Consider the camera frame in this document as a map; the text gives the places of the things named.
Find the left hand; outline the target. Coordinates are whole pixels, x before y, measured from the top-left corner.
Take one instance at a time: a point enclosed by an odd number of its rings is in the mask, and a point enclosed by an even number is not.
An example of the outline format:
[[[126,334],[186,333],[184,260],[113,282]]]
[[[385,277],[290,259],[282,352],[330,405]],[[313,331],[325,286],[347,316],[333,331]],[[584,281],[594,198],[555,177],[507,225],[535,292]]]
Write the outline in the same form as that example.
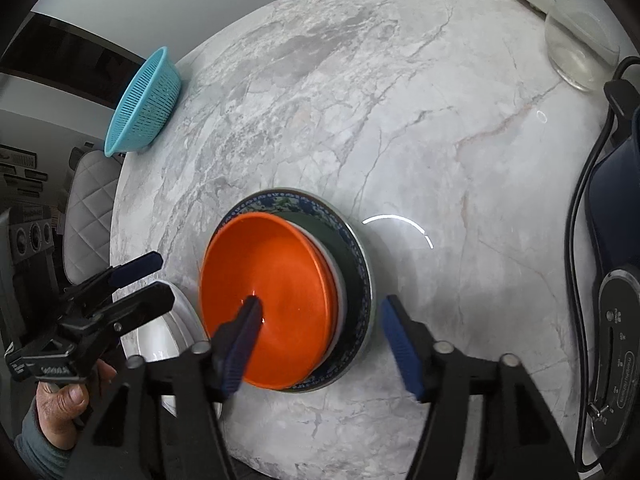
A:
[[[96,378],[87,384],[71,384],[55,389],[40,382],[36,393],[36,408],[40,430],[47,441],[63,451],[71,450],[78,439],[75,420],[89,406],[97,404],[117,372],[102,360],[96,362]]]

